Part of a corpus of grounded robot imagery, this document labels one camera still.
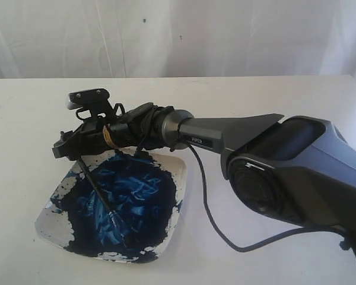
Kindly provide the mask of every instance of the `wire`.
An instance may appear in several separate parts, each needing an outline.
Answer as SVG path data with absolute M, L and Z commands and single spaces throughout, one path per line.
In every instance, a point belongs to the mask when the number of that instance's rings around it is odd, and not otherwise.
M 292 230 L 288 230 L 286 232 L 280 233 L 278 235 L 269 237 L 267 239 L 264 239 L 258 243 L 255 243 L 253 245 L 250 246 L 245 246 L 245 247 L 240 247 L 235 245 L 229 238 L 227 238 L 225 236 L 225 234 L 219 229 L 219 227 L 217 226 L 211 211 L 208 207 L 208 201 L 207 201 L 207 182 L 206 182 L 206 175 L 205 175 L 205 171 L 204 171 L 204 167 L 203 167 L 203 163 L 201 158 L 199 157 L 199 154 L 196 152 L 196 150 L 193 148 L 193 146 L 188 143 L 186 140 L 181 141 L 181 143 L 186 144 L 189 149 L 191 150 L 191 152 L 194 154 L 196 160 L 198 161 L 198 165 L 199 168 L 201 170 L 201 175 L 202 175 L 202 183 L 203 183 L 203 204 L 204 204 L 204 208 L 206 210 L 207 216 L 209 218 L 209 222 L 211 223 L 211 225 L 213 226 L 214 230 L 218 233 L 218 235 L 226 242 L 226 244 L 228 246 L 230 246 L 231 248 L 233 248 L 235 251 L 237 252 L 249 252 L 249 251 L 254 251 L 255 249 L 261 248 L 265 245 L 268 245 L 272 242 L 276 242 L 278 240 L 287 238 L 289 236 L 293 236 L 293 235 L 297 235 L 300 233 L 311 233 L 311 232 L 330 232 L 330 233 L 337 233 L 338 235 L 341 235 L 344 239 L 346 239 L 345 233 L 341 230 L 332 228 L 332 227 L 301 227 L 298 229 L 292 229 Z M 346 240 L 344 240 L 344 247 L 345 249 L 348 249 L 349 246 L 345 246 Z

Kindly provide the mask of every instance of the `square plate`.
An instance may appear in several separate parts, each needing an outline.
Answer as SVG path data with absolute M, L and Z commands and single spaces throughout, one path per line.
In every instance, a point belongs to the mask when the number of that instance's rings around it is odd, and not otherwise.
M 133 150 L 84 157 L 120 221 L 114 227 L 92 186 L 75 163 L 42 209 L 35 227 L 44 240 L 76 254 L 145 263 L 166 249 L 186 189 L 183 160 Z M 124 242 L 131 236 L 131 243 Z

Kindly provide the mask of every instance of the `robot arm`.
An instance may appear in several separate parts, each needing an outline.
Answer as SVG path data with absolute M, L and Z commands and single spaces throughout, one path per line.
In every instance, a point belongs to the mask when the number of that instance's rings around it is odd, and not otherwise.
M 356 151 L 331 122 L 297 116 L 280 123 L 278 114 L 196 119 L 152 103 L 125 113 L 119 104 L 108 108 L 106 96 L 98 100 L 98 90 L 69 95 L 69 105 L 80 108 L 77 116 L 88 110 L 91 117 L 62 133 L 53 148 L 56 158 L 76 160 L 128 146 L 195 145 L 221 155 L 224 178 L 251 210 L 308 229 L 337 229 L 356 255 Z

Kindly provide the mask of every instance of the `table surface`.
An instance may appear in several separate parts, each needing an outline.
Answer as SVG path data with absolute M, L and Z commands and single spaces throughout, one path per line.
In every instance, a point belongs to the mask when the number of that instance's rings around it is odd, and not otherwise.
M 202 203 L 195 159 L 171 242 L 149 264 L 118 264 L 78 256 L 40 240 L 34 221 L 71 167 L 51 152 L 61 130 L 80 122 L 65 109 L 71 91 L 103 87 L 126 109 L 144 102 L 173 105 L 199 117 L 281 113 L 333 121 L 356 149 L 356 83 L 349 76 L 0 80 L 0 284 L 356 284 L 356 260 L 341 238 L 307 233 L 254 252 L 230 249 L 212 229 Z M 217 154 L 199 151 L 209 204 L 222 230 L 248 245 L 289 224 L 247 209 L 220 171 Z

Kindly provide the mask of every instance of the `white backdrop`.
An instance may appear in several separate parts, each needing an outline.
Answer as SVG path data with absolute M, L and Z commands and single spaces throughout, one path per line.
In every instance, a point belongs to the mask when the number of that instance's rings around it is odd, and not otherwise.
M 0 0 L 0 78 L 351 74 L 356 0 Z

